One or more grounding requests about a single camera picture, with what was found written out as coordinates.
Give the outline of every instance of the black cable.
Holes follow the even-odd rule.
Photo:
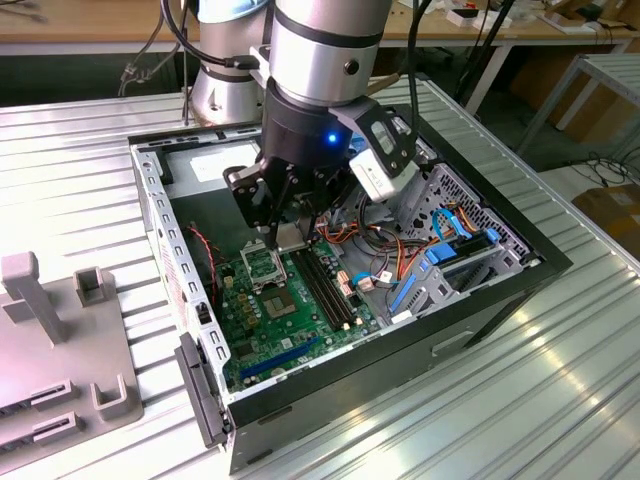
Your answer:
[[[171,15],[171,7],[169,6],[169,0],[160,0],[160,8],[162,9],[162,16],[164,21],[173,33],[173,36],[180,42],[186,51],[199,60],[214,65],[220,65],[226,68],[237,68],[239,70],[252,70],[260,67],[258,59],[252,55],[238,55],[229,58],[213,57],[204,53],[202,50],[197,49],[189,40],[183,35],[180,28],[176,25],[173,16]]]
[[[635,148],[632,148],[631,150],[629,150],[629,151],[624,155],[624,157],[622,157],[622,159],[620,159],[620,163],[622,163],[622,164],[624,165],[626,162],[628,162],[628,161],[632,160],[632,159],[630,159],[630,158],[629,158],[629,156],[630,156],[632,153],[637,152],[638,150],[640,150],[640,147],[635,147]]]
[[[571,167],[571,169],[578,173],[580,176],[592,181],[598,186],[602,186],[605,188],[608,188],[610,185],[622,185],[626,182],[640,185],[640,169],[634,165],[628,165],[625,162],[626,160],[618,161],[615,159],[605,158],[599,155],[597,152],[591,151],[589,152],[589,157],[587,159],[568,162],[567,166]],[[578,170],[576,166],[580,165],[588,167],[593,175],[597,177],[597,180],[590,175]],[[605,169],[613,173],[614,175],[617,175],[619,178],[608,178],[598,170],[599,168]]]
[[[484,18],[482,19],[482,25],[480,26],[480,31],[478,32],[478,36],[476,37],[476,41],[471,49],[471,54],[467,58],[462,70],[460,70],[460,76],[458,77],[458,81],[456,82],[456,88],[462,83],[464,77],[467,76],[469,64],[471,63],[471,59],[475,58],[477,55],[478,44],[480,43],[480,38],[482,38],[482,32],[484,31],[484,26],[487,22],[487,17],[489,16],[489,2],[487,2],[487,8],[484,10]]]
[[[186,24],[187,24],[187,2],[184,3],[184,6],[180,12],[180,28],[182,28],[185,32],[186,32]],[[154,29],[153,33],[151,34],[151,36],[149,37],[149,40],[147,40],[147,43],[144,45],[144,47],[142,47],[142,49],[138,52],[138,54],[136,55],[136,58],[134,58],[133,62],[128,63],[127,66],[124,69],[124,72],[122,74],[121,77],[121,83],[120,83],[120,89],[118,90],[118,96],[119,97],[124,97],[127,94],[127,85],[129,85],[130,83],[144,83],[147,82],[149,80],[151,80],[156,73],[158,73],[158,71],[169,61],[171,60],[175,54],[178,52],[178,50],[180,49],[180,43],[176,42],[175,46],[173,47],[173,49],[171,49],[171,51],[152,69],[146,69],[143,71],[138,70],[137,67],[137,63],[140,60],[140,58],[142,57],[142,55],[149,49],[149,47],[151,47],[151,45],[153,44],[153,42],[155,41],[156,37],[158,36],[158,32],[160,31],[160,29],[162,28],[162,23],[163,23],[163,18],[162,18],[162,14],[160,14],[160,17],[158,19],[158,24],[156,25],[156,28]]]
[[[505,0],[504,3],[502,4],[502,8],[500,8],[498,17],[496,18],[496,21],[491,26],[491,30],[489,30],[489,33],[487,34],[487,38],[485,38],[484,43],[482,44],[480,53],[476,55],[476,60],[471,66],[471,68],[469,69],[469,73],[462,80],[462,82],[456,89],[455,94],[453,95],[453,99],[456,102],[460,103],[467,89],[471,85],[471,82],[473,81],[473,78],[476,72],[480,69],[480,65],[482,65],[486,61],[487,56],[491,52],[491,44],[493,43],[493,40],[496,38],[496,35],[498,34],[498,30],[500,30],[500,27],[502,26],[504,19],[507,17],[509,10],[511,10],[511,7],[513,6],[514,3],[515,3],[515,0]]]
[[[420,123],[418,85],[416,82],[416,42],[418,39],[418,27],[430,3],[431,0],[422,0],[422,3],[414,12],[411,28],[409,29],[409,40],[407,42],[407,73],[409,76],[409,96],[411,98],[411,137],[409,137],[411,144],[415,143],[418,139],[418,124]]]
[[[147,50],[149,50],[149,47],[151,47],[153,42],[156,41],[156,38],[158,37],[158,33],[160,33],[160,29],[162,28],[162,22],[163,22],[162,13],[160,13],[160,15],[158,16],[158,23],[156,24],[156,28],[153,29],[153,33],[151,33],[149,40],[147,40],[147,43],[145,43],[144,47],[140,49],[140,51],[136,55],[136,58],[133,59],[132,63],[134,65],[138,62],[138,60],[140,60],[142,55],[147,53]]]

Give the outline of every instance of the wooden table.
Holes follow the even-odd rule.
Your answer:
[[[40,14],[48,23],[39,24],[27,18],[0,13],[0,55],[60,55],[132,53],[140,49],[153,31],[160,7],[158,0],[39,0]],[[385,28],[382,47],[405,47],[411,25],[412,10],[395,2]],[[198,25],[189,17],[189,38],[197,45]],[[435,11],[420,23],[418,46],[472,46],[477,38],[475,28],[459,28]],[[620,30],[606,40],[623,52],[635,33]],[[535,45],[591,45],[603,42],[603,34],[566,35],[542,20],[514,25],[498,34],[493,54],[483,76],[467,103],[475,113],[500,71],[511,48]],[[165,27],[150,52],[169,51],[175,42]]]

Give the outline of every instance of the metal table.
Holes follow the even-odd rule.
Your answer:
[[[586,73],[591,77],[591,80],[560,119],[557,125],[559,130],[566,128],[599,84],[606,85],[622,98],[640,108],[640,53],[578,55],[573,59],[567,71],[551,91],[531,123],[529,123],[516,150],[519,155],[522,155],[533,141],[544,122],[562,99],[564,93],[580,73]],[[631,135],[623,140],[618,147],[617,153],[633,142],[638,134],[640,134],[640,130],[632,132]]]
[[[435,85],[421,112],[574,262],[484,343],[237,478],[636,478],[640,265]],[[408,103],[407,85],[380,92]],[[222,478],[173,358],[177,335],[140,217],[126,137],[180,128],[179,95],[0,111],[0,250],[42,276],[111,270],[144,417],[9,478]],[[11,222],[13,228],[6,228]]]

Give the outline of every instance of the orange wire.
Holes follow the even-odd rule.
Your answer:
[[[453,228],[450,230],[447,230],[446,232],[444,232],[444,236],[448,237],[449,235],[451,235],[453,233]],[[420,252],[422,250],[424,250],[427,247],[430,247],[431,245],[435,245],[436,243],[438,243],[440,241],[440,239],[438,238],[434,238],[433,240],[431,240],[429,243],[427,243],[426,245],[423,245],[422,247],[418,248],[418,250],[415,251],[415,253],[411,256],[411,258],[409,259],[409,264],[403,268],[402,270],[402,275],[404,275],[405,273],[407,273],[411,267],[413,266],[413,264],[415,263],[415,261],[418,259],[418,255],[420,254]]]
[[[462,215],[462,221],[464,222],[466,227],[472,232],[477,232],[478,230],[473,228],[473,225],[471,224],[471,220],[469,220],[469,217],[467,216],[466,212],[462,209],[462,207],[459,207],[458,211]]]

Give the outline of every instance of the cardboard box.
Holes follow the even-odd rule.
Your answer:
[[[640,186],[594,188],[574,198],[573,204],[640,260]]]

